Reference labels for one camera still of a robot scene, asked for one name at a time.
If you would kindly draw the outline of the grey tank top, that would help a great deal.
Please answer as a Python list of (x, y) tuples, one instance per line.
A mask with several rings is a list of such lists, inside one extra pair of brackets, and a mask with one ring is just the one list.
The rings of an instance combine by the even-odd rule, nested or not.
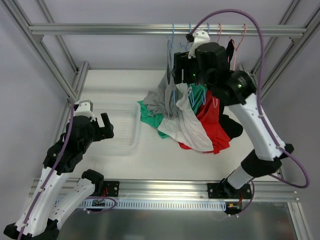
[[(178, 107), (174, 105), (172, 86), (170, 85), (169, 76), (169, 40), (166, 46), (166, 70), (162, 77), (162, 80), (157, 86), (155, 91), (149, 91), (147, 96), (143, 100), (143, 104), (147, 106), (147, 109), (153, 114), (162, 114), (166, 119), (175, 119), (178, 117)], [(178, 90), (175, 90), (176, 100), (178, 97)]]

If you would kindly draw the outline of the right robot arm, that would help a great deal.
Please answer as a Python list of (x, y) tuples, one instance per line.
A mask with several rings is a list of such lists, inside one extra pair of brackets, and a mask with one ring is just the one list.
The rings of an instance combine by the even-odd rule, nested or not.
[(275, 143), (272, 127), (266, 127), (263, 109), (258, 105), (257, 89), (250, 76), (242, 70), (231, 70), (230, 47), (224, 48), (216, 42), (204, 43), (195, 49), (195, 55), (177, 52), (173, 55), (173, 79), (175, 84), (199, 83), (227, 106), (237, 117), (247, 133), (253, 150), (227, 178), (216, 188), (227, 198), (235, 198), (241, 188), (254, 178), (274, 174), (287, 155), (280, 148), (293, 152), (292, 144), (281, 139)]

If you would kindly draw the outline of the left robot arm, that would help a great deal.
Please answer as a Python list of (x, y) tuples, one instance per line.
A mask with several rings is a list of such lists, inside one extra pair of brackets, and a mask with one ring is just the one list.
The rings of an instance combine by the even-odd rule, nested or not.
[(13, 240), (55, 240), (69, 216), (88, 197), (102, 197), (104, 176), (92, 169), (83, 172), (76, 186), (59, 202), (56, 199), (75, 166), (93, 142), (114, 137), (114, 127), (106, 113), (98, 120), (75, 115), (66, 126), (66, 133), (48, 149), (41, 177), (31, 203), (15, 223), (7, 225), (4, 235)]

